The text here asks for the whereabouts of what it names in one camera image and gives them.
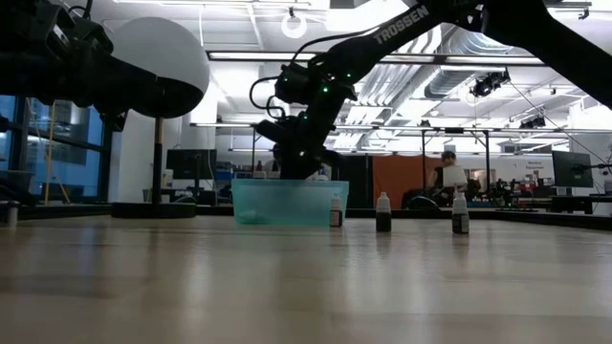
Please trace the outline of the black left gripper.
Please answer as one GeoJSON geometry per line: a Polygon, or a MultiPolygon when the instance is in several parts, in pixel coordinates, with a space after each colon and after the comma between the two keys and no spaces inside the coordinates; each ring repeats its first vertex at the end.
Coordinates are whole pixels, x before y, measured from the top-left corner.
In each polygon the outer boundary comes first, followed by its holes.
{"type": "Polygon", "coordinates": [[[0,52],[0,95],[57,99],[94,105],[112,131],[122,132],[127,112],[142,100],[142,70],[130,64],[103,64],[102,54],[56,60],[39,54],[0,52]],[[95,76],[98,73],[98,95],[95,76]]]}

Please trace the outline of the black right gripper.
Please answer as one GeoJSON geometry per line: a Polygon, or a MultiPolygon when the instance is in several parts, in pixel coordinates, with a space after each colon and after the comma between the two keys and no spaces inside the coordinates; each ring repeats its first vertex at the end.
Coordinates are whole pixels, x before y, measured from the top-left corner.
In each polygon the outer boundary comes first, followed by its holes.
{"type": "Polygon", "coordinates": [[[280,158],[281,180],[303,180],[301,161],[319,161],[307,180],[316,174],[332,179],[333,167],[323,161],[343,161],[344,157],[326,148],[325,141],[336,130],[341,107],[342,102],[315,102],[297,116],[291,116],[285,106],[272,107],[278,112],[272,123],[272,141],[280,158]]]}

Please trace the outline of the small purple food coloring bottle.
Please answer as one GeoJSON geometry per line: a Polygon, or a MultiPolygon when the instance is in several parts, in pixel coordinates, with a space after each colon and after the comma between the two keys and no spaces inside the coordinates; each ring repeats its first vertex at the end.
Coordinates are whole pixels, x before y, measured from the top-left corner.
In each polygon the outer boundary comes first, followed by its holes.
{"type": "Polygon", "coordinates": [[[454,234],[470,233],[470,216],[468,203],[463,192],[456,192],[451,211],[452,232],[454,234]]]}

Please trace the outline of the teal translucent plastic bin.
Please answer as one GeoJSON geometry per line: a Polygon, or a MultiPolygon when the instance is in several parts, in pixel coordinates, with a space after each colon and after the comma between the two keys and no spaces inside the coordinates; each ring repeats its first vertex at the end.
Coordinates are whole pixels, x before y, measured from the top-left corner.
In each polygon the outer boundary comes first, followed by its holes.
{"type": "Polygon", "coordinates": [[[256,210],[259,225],[330,225],[331,199],[338,194],[346,211],[349,182],[235,179],[231,182],[233,216],[256,210]]]}

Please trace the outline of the white globe lamp black base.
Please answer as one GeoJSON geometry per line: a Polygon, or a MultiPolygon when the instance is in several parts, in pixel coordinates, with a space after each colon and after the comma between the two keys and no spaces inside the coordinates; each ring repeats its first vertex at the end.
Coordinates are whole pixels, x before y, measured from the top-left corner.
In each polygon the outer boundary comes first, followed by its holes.
{"type": "Polygon", "coordinates": [[[141,17],[113,33],[114,56],[155,75],[183,81],[199,95],[185,103],[188,92],[155,104],[162,117],[129,111],[123,130],[113,135],[108,199],[118,219],[186,219],[194,204],[164,203],[162,174],[173,148],[211,149],[214,136],[190,125],[195,115],[216,113],[207,100],[210,70],[204,48],[182,25],[161,17],[141,17]]]}

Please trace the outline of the orange partition panel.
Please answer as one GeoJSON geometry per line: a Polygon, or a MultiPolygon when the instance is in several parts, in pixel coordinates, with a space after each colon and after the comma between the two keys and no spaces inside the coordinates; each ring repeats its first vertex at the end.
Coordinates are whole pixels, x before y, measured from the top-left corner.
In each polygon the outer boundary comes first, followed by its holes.
{"type": "Polygon", "coordinates": [[[382,192],[390,200],[393,210],[404,209],[404,195],[418,193],[434,168],[442,165],[439,158],[430,156],[375,156],[372,158],[374,204],[382,192]]]}

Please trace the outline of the black computer monitor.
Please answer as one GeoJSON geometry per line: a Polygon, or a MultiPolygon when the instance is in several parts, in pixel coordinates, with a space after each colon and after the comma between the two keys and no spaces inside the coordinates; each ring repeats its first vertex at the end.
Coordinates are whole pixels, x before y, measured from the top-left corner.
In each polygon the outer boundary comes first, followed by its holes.
{"type": "Polygon", "coordinates": [[[215,149],[169,149],[165,168],[177,180],[213,180],[216,156],[215,149]]]}
{"type": "Polygon", "coordinates": [[[553,151],[554,180],[557,187],[594,186],[588,154],[553,151]]]}

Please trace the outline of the person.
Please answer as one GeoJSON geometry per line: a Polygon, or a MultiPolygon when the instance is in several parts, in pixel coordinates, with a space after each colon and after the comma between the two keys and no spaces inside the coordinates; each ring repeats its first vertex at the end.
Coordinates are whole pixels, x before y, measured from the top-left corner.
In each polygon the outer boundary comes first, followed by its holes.
{"type": "Polygon", "coordinates": [[[435,167],[428,176],[427,188],[429,191],[441,190],[444,186],[445,169],[457,164],[456,155],[452,151],[444,151],[441,154],[442,165],[435,167]]]}

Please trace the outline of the white lampshade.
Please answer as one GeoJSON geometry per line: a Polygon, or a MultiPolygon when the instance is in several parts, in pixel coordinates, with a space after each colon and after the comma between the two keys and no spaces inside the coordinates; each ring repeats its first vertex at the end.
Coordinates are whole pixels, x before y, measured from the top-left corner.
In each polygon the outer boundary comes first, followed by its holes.
{"type": "Polygon", "coordinates": [[[443,169],[443,187],[466,186],[468,179],[461,165],[450,165],[443,169]]]}

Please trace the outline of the small white cylinder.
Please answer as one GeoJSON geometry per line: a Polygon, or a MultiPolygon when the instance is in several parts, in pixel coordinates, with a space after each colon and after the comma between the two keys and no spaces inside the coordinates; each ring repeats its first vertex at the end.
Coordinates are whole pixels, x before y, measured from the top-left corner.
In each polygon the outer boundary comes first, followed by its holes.
{"type": "Polygon", "coordinates": [[[0,225],[15,228],[20,207],[21,203],[16,201],[0,201],[0,225]]]}

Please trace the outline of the dark desk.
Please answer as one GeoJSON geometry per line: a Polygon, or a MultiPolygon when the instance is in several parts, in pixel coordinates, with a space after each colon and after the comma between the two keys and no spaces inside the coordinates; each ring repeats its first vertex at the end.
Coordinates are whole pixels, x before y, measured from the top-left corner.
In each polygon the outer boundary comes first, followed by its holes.
{"type": "Polygon", "coordinates": [[[592,215],[596,204],[612,204],[612,196],[552,196],[550,211],[556,213],[582,211],[584,214],[592,215]]]}

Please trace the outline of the silver ventilation duct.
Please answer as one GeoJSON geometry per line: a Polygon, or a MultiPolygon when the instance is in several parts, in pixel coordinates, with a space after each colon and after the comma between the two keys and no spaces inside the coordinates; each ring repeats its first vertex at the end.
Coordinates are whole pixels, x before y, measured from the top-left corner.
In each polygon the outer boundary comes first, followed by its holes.
{"type": "MultiPolygon", "coordinates": [[[[456,30],[438,49],[441,54],[508,54],[511,46],[488,38],[483,33],[456,30]]],[[[427,98],[444,98],[462,82],[474,75],[468,70],[440,68],[424,89],[427,98]]]]}

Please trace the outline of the black aluminium table frame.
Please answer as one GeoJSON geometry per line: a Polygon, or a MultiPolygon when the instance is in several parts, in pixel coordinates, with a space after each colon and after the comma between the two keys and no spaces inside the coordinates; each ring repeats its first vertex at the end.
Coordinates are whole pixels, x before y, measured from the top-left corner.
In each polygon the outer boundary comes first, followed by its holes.
{"type": "MultiPolygon", "coordinates": [[[[163,215],[153,214],[153,218],[179,219],[183,216],[233,216],[231,207],[206,207],[189,204],[170,204],[163,215]]],[[[50,205],[50,206],[24,206],[21,204],[0,203],[0,223],[8,220],[9,210],[17,209],[18,220],[42,220],[55,218],[71,218],[98,215],[119,214],[120,218],[137,219],[147,218],[147,204],[134,206],[119,206],[116,204],[77,204],[77,205],[50,205]]],[[[612,232],[612,216],[563,214],[550,212],[505,211],[492,209],[471,209],[472,220],[506,221],[544,226],[564,226],[584,229],[594,229],[612,232]]],[[[441,220],[449,219],[449,210],[393,210],[393,219],[419,219],[441,220]]]]}

